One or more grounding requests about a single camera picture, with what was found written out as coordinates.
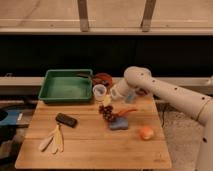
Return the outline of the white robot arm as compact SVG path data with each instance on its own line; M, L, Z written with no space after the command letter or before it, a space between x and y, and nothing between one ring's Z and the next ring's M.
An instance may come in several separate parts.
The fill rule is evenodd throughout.
M123 78L110 88L113 100L123 99L131 89L142 88L167 101L204 126L195 171L213 171L213 97L154 78L147 68L128 67Z

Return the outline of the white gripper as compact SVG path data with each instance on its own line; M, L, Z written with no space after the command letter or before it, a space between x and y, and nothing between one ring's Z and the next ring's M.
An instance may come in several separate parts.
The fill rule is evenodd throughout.
M124 98L128 92L130 91L130 87L124 79L121 79L116 84L112 86L110 89L110 95L106 95L104 100L102 101L103 106L108 106L111 103L111 97L113 100L118 100Z

